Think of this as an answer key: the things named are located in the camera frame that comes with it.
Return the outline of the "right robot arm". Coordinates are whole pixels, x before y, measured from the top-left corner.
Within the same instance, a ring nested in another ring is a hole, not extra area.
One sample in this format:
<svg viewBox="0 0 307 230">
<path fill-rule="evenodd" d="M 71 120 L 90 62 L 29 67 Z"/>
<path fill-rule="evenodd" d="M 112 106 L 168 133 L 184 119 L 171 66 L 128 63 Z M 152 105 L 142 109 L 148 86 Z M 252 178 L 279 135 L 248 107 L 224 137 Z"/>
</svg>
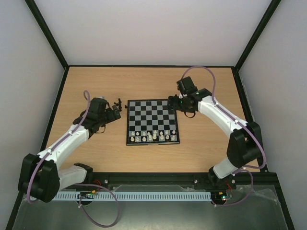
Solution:
<svg viewBox="0 0 307 230">
<path fill-rule="evenodd" d="M 168 97 L 170 110 L 193 115 L 199 112 L 210 118 L 229 138 L 226 158 L 209 169 L 211 186 L 221 187 L 227 176 L 244 169 L 248 163 L 263 155 L 261 130 L 257 123 L 248 123 L 235 116 L 216 100 L 212 92 L 199 90 L 191 77 L 177 81 L 177 89 L 179 96 Z"/>
</svg>

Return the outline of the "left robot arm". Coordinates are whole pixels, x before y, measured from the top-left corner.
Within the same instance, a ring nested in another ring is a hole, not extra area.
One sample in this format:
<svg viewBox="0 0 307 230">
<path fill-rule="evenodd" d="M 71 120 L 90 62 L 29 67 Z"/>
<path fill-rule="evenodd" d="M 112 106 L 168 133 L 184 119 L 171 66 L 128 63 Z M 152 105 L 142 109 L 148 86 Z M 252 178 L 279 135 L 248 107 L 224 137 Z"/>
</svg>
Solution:
<svg viewBox="0 0 307 230">
<path fill-rule="evenodd" d="M 103 98 L 93 98 L 85 111 L 81 112 L 68 131 L 54 144 L 37 155 L 24 157 L 18 182 L 18 190 L 30 200 L 32 197 L 45 203 L 50 202 L 59 190 L 74 184 L 93 181 L 93 169 L 76 163 L 62 170 L 60 167 L 82 143 L 86 142 L 99 128 L 121 118 L 118 104 L 110 106 Z"/>
</svg>

